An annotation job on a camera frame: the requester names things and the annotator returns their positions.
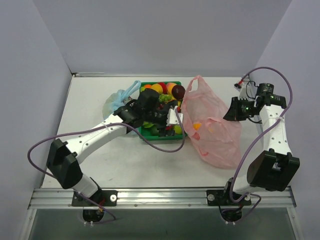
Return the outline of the green fake apple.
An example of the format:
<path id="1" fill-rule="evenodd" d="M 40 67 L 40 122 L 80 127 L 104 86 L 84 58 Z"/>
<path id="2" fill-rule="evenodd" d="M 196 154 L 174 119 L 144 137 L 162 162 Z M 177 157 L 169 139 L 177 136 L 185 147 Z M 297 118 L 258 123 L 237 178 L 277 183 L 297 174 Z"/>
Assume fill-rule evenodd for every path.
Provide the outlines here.
<path id="1" fill-rule="evenodd" d="M 174 125 L 173 126 L 173 130 L 175 132 L 176 135 L 182 135 L 183 131 L 180 125 Z"/>

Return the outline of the pink plastic bag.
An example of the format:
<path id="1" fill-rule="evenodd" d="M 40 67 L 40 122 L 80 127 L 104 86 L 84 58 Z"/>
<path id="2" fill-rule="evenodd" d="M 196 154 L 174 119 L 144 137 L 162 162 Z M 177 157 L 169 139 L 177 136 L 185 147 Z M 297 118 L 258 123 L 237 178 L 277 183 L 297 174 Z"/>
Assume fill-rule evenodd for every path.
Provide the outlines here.
<path id="1" fill-rule="evenodd" d="M 204 162 L 221 169 L 237 168 L 242 157 L 242 125 L 223 119 L 228 109 L 200 75 L 190 81 L 181 104 L 183 128 L 193 147 Z M 195 123 L 202 124 L 197 131 Z M 195 133 L 200 140 L 193 138 Z"/>

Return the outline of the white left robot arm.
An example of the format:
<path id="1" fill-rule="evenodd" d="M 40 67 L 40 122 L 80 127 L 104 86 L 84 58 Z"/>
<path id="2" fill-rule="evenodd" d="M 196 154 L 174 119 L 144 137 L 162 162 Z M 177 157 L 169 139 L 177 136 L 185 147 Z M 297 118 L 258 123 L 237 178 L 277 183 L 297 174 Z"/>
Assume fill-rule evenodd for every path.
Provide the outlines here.
<path id="1" fill-rule="evenodd" d="M 178 105 L 160 103 L 159 93 L 153 89 L 142 91 L 137 99 L 120 106 L 96 127 L 73 133 L 74 138 L 62 141 L 55 137 L 50 145 L 47 168 L 63 189 L 72 189 L 82 195 L 90 206 L 104 200 L 100 186 L 85 175 L 80 165 L 93 152 L 108 142 L 130 132 L 137 132 L 144 123 L 171 127 L 183 125 L 183 114 Z"/>

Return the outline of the red fake apple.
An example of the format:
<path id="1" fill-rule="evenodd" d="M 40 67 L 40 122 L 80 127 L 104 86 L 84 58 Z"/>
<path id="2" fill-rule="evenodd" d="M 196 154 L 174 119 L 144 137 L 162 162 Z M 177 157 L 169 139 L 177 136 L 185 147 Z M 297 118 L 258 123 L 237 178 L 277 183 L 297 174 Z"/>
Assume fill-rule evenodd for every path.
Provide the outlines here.
<path id="1" fill-rule="evenodd" d="M 199 141 L 200 140 L 200 135 L 195 132 L 194 135 L 192 136 L 195 140 Z"/>

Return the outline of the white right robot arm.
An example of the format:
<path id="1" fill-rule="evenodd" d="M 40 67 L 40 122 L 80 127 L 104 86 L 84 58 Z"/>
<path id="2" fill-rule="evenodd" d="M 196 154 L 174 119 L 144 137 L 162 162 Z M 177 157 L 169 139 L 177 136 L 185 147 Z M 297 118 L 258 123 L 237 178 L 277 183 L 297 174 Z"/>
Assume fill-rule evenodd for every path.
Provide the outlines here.
<path id="1" fill-rule="evenodd" d="M 250 144 L 241 163 L 259 140 L 263 141 L 263 149 L 250 161 L 246 175 L 239 177 L 237 169 L 230 187 L 222 191 L 222 200 L 228 205 L 238 203 L 258 190 L 284 191 L 300 167 L 300 160 L 293 156 L 288 143 L 285 113 L 289 104 L 285 97 L 274 94 L 274 85 L 270 83 L 259 84 L 255 96 L 250 97 L 247 94 L 250 85 L 249 81 L 234 85 L 239 96 L 231 99 L 224 119 L 239 122 L 255 116 L 260 118 L 262 132 Z"/>

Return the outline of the yellow fake mango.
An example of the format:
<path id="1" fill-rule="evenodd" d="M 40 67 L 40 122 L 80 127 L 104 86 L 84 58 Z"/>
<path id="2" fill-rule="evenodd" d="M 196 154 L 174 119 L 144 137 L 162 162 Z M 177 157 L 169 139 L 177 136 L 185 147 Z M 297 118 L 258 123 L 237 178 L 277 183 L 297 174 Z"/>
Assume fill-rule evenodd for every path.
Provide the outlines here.
<path id="1" fill-rule="evenodd" d="M 202 126 L 201 123 L 194 123 L 194 124 L 193 124 L 193 128 L 194 128 L 196 131 L 198 131 L 201 126 Z"/>

